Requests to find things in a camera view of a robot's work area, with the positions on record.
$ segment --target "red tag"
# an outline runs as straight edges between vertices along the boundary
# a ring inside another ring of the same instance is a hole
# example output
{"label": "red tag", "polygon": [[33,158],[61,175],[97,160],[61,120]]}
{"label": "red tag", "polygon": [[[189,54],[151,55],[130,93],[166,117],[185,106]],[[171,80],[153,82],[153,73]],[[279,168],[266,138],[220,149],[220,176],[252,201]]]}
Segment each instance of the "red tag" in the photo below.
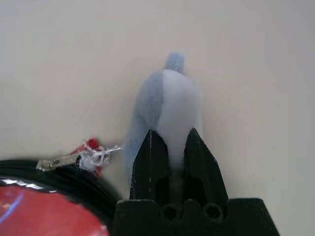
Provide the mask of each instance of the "red tag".
{"label": "red tag", "polygon": [[[95,138],[89,139],[87,142],[85,142],[85,144],[88,145],[93,150],[98,150],[98,148],[99,148],[99,143]],[[86,146],[84,144],[82,144],[76,150],[72,151],[71,154],[75,154],[75,153],[81,152],[81,151],[86,150],[86,149],[87,149]],[[99,175],[102,173],[102,169],[103,168],[101,166],[96,167],[95,171],[93,172],[93,174],[96,178],[98,178]]]}

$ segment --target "light blue plush toy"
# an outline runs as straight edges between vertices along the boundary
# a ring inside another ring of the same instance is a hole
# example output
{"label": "light blue plush toy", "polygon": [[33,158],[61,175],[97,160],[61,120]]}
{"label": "light blue plush toy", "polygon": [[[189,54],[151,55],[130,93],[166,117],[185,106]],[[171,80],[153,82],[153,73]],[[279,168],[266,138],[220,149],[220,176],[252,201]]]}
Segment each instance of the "light blue plush toy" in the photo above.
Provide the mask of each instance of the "light blue plush toy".
{"label": "light blue plush toy", "polygon": [[180,201],[183,188],[184,150],[189,132],[195,127],[202,137],[201,94],[199,87],[182,74],[184,58],[171,53],[165,69],[153,73],[142,85],[133,110],[123,153],[129,184],[132,166],[149,129],[156,131],[167,145],[170,196]]}

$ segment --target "plush toy tail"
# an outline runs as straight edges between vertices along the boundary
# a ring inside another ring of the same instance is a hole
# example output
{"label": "plush toy tail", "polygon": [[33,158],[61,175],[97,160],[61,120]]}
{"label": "plush toy tail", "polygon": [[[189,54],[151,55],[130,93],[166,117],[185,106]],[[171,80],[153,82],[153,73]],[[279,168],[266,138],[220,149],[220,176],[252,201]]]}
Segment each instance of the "plush toy tail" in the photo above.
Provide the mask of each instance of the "plush toy tail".
{"label": "plush toy tail", "polygon": [[170,53],[166,64],[165,64],[165,70],[174,70],[178,73],[183,73],[184,70],[184,56],[179,53]]}

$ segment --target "zipper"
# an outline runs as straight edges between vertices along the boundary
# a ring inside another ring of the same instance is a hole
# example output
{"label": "zipper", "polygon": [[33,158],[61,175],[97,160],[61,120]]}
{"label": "zipper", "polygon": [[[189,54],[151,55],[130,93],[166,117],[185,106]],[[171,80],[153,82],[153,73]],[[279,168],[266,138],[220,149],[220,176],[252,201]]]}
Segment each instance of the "zipper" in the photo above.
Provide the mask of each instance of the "zipper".
{"label": "zipper", "polygon": [[62,156],[54,159],[43,159],[39,160],[36,169],[41,171],[53,171],[58,167],[74,165],[76,164],[80,153],[75,153],[68,156]]}

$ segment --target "black zipper pouch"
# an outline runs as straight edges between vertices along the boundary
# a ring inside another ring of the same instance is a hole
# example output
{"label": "black zipper pouch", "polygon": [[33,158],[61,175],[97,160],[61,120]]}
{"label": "black zipper pouch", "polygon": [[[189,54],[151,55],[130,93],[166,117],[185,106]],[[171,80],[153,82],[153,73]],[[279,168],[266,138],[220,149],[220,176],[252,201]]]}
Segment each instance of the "black zipper pouch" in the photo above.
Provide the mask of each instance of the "black zipper pouch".
{"label": "black zipper pouch", "polygon": [[0,235],[108,236],[119,196],[79,159],[0,161]]}

